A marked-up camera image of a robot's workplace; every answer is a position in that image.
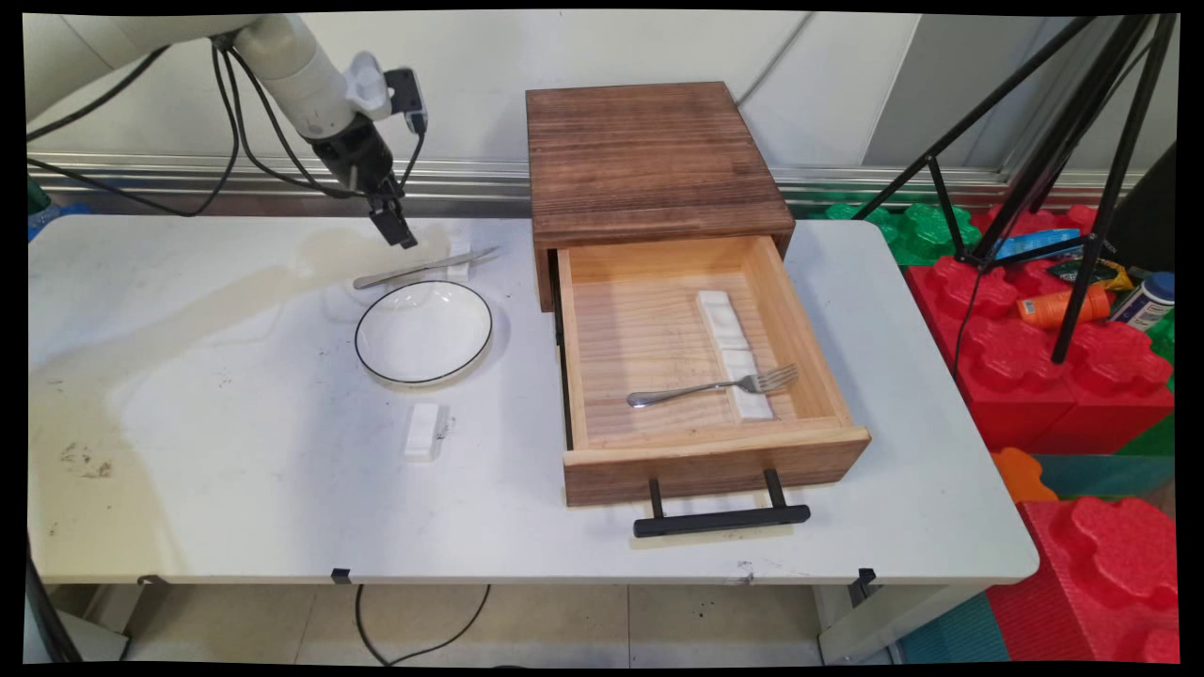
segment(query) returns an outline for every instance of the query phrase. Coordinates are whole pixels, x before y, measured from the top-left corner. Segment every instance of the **drawer handle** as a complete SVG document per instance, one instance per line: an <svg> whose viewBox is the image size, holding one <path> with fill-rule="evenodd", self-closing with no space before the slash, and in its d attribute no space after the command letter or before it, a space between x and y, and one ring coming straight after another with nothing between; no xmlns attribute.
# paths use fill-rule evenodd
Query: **drawer handle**
<svg viewBox="0 0 1204 677"><path fill-rule="evenodd" d="M781 493L781 482L778 479L777 470L765 471L765 483L769 488L769 500L773 502L773 507L665 517L665 510L661 507L661 484L656 479L649 479L648 490L653 498L653 514L655 517L637 519L632 530L637 538L647 538L673 534L746 529L767 524L802 524L811 517L811 511L807 506L786 505L786 496Z"/></svg>

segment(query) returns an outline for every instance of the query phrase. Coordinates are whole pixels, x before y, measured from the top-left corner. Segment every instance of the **wooden box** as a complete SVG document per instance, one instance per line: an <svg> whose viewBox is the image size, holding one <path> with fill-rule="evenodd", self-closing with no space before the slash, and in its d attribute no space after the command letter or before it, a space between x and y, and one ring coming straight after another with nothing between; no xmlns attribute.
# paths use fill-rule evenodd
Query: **wooden box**
<svg viewBox="0 0 1204 677"><path fill-rule="evenodd" d="M722 82L526 93L539 305L556 249L769 235L795 219Z"/></svg>
<svg viewBox="0 0 1204 677"><path fill-rule="evenodd" d="M768 236L569 247L557 252L572 448L568 505L836 482L869 443L854 425ZM742 422L712 390L632 408L628 393L726 381L698 310L727 292L757 369L798 365L769 394L775 420Z"/></svg>

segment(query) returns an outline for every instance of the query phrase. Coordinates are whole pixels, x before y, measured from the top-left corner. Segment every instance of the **wall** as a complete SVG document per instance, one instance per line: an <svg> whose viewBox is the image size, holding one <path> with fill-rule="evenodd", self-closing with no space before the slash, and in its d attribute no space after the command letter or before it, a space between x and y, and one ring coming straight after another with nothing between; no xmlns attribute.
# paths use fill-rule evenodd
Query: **wall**
<svg viewBox="0 0 1204 677"><path fill-rule="evenodd" d="M923 14L866 164L911 164L1068 22L1066 17ZM1050 59L942 152L942 165L999 167L1032 117L1043 86L1061 72L1067 52Z"/></svg>
<svg viewBox="0 0 1204 677"><path fill-rule="evenodd" d="M1153 36L1155 24L1157 20L1150 23L1145 36L1138 42L1138 49ZM1153 88L1150 110L1145 113L1141 134L1137 137L1129 171L1150 169L1179 136L1179 28L1181 25L1182 17L1179 17L1167 48L1167 58L1162 63L1162 71ZM1108 105L1096 118L1096 123L1079 142L1079 148L1070 155L1067 167L1106 170L1111 165L1144 64L1145 59L1134 66L1125 82L1116 88Z"/></svg>
<svg viewBox="0 0 1204 677"><path fill-rule="evenodd" d="M360 49L373 52L385 69L414 67L431 113L425 159L525 160L525 90L721 80L738 98L802 13L490 10L302 16L337 67L346 67ZM860 164L917 18L816 16L744 107L767 161ZM84 87L34 124L73 111L125 71ZM240 92L256 154L282 155L244 80ZM395 155L408 154L413 136L403 120L391 118L380 129ZM312 155L300 136L288 131L299 154ZM205 41L172 47L120 96L30 147L205 155L229 148L229 125Z"/></svg>
<svg viewBox="0 0 1204 677"><path fill-rule="evenodd" d="M1037 53L1069 17L923 14L883 111L864 164L898 166L921 152ZM949 146L943 166L998 169L1033 142L1033 129L1052 122L1099 53L1119 17L1099 17L1058 54ZM1153 34L1151 24L1144 40ZM1106 170L1140 77L1140 65L1117 88L1072 155L1070 170ZM1131 171L1157 160L1178 131L1179 24L1158 78Z"/></svg>

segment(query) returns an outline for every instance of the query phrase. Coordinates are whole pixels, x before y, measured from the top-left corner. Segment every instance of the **open drawer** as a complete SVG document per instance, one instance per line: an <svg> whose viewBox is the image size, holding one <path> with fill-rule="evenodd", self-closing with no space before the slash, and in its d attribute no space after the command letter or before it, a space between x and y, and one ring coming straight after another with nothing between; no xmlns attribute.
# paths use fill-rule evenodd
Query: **open drawer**
<svg viewBox="0 0 1204 677"><path fill-rule="evenodd" d="M573 247L557 252L568 416L569 506L836 482L869 443L854 425L768 236ZM710 390L632 408L626 396L726 381L698 308L731 299L757 370L798 365L768 395L773 420L742 420Z"/></svg>

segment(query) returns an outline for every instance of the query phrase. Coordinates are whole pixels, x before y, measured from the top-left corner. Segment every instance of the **orange bottle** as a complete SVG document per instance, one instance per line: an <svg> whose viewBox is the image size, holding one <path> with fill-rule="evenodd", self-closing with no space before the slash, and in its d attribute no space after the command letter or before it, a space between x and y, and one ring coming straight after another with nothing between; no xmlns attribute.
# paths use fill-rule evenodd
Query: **orange bottle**
<svg viewBox="0 0 1204 677"><path fill-rule="evenodd" d="M1070 292L1058 292L1016 301L1016 310L1020 311L1020 319L1028 324L1052 329L1062 324L1068 305L1070 305ZM1079 324L1108 317L1111 305L1103 287L1099 284L1087 287L1087 298L1082 300L1082 310L1079 311Z"/></svg>

